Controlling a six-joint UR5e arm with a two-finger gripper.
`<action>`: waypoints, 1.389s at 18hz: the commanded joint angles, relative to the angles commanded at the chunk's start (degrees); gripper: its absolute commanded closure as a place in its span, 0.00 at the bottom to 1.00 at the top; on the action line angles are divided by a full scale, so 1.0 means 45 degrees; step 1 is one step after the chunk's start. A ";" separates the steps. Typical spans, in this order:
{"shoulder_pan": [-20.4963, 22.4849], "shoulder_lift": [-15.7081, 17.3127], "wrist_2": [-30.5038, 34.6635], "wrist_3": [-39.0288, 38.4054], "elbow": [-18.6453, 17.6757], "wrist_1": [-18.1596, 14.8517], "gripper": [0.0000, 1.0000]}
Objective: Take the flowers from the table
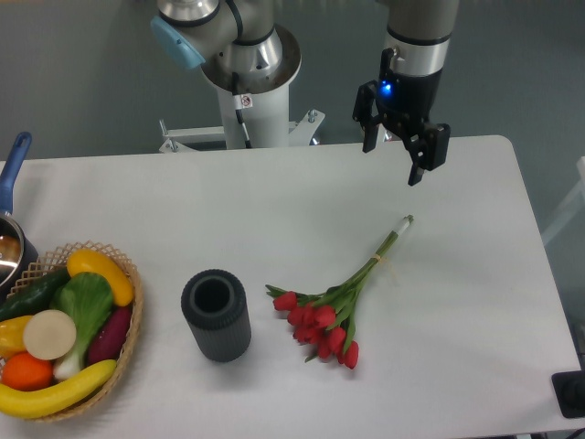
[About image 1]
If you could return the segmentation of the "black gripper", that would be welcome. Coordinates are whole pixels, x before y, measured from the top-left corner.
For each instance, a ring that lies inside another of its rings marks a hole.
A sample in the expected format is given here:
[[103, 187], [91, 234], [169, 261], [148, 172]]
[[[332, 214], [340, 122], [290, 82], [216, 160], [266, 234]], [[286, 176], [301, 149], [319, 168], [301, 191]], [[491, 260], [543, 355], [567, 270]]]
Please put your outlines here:
[[363, 130], [362, 152], [373, 151], [378, 142], [379, 118], [372, 113], [377, 98], [378, 108], [387, 116], [384, 126], [409, 152], [410, 186], [420, 183], [425, 171], [432, 171], [446, 161], [451, 127], [430, 121], [441, 74], [442, 70], [422, 76], [403, 73], [399, 71], [399, 49], [385, 48], [380, 59], [379, 82], [371, 80], [357, 90], [352, 117]]

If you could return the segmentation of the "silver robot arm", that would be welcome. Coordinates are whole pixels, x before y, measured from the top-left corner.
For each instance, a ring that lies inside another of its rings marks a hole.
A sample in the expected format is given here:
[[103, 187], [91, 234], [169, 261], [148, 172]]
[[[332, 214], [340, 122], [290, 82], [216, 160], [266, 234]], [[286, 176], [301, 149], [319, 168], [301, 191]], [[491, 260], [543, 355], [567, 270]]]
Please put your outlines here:
[[[217, 91], [229, 149], [309, 145], [324, 119], [289, 118], [289, 87], [301, 66], [296, 38], [274, 20], [271, 1], [161, 1], [151, 29], [170, 59], [201, 69]], [[449, 125], [431, 107], [457, 16], [454, 1], [390, 1], [379, 74], [361, 85], [352, 117], [365, 151], [383, 133], [404, 144], [409, 183], [446, 159]]]

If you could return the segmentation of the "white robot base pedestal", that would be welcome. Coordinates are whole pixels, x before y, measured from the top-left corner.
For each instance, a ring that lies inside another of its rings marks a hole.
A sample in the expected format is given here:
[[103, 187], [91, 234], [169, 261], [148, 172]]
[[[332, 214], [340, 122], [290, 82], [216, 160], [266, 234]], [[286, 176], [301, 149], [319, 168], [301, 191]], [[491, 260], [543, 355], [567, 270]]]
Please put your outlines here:
[[160, 120], [161, 153], [191, 152], [221, 143], [228, 150], [317, 145], [325, 113], [315, 108], [298, 121], [290, 118], [290, 84], [272, 91], [234, 94], [216, 88], [220, 126], [167, 129]]

